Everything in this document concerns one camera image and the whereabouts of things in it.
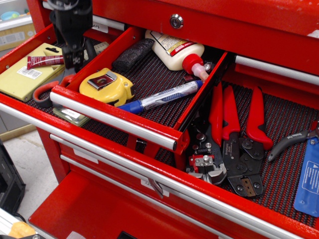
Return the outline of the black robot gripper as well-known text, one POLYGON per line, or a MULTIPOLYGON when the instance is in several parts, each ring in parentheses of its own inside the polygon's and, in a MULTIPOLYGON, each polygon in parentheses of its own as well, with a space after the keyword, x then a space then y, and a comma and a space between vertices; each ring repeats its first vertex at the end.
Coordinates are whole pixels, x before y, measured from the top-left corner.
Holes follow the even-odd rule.
POLYGON ((62 47, 65 68, 77 73, 84 62, 83 34, 93 26, 92 1, 49 0, 48 4, 53 8, 50 19, 68 46, 62 47))

